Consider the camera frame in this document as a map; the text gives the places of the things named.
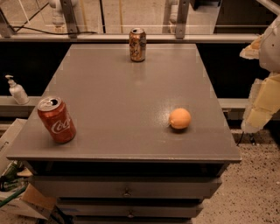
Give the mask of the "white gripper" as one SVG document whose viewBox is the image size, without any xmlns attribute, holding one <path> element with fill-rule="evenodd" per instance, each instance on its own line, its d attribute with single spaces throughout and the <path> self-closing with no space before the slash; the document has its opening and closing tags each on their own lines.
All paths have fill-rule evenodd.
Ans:
<svg viewBox="0 0 280 224">
<path fill-rule="evenodd" d="M 260 67 L 273 72 L 264 80 L 255 79 L 250 89 L 241 129 L 251 134 L 262 130 L 280 109 L 280 15 L 263 35 L 241 50 L 240 56 L 259 59 Z"/>
</svg>

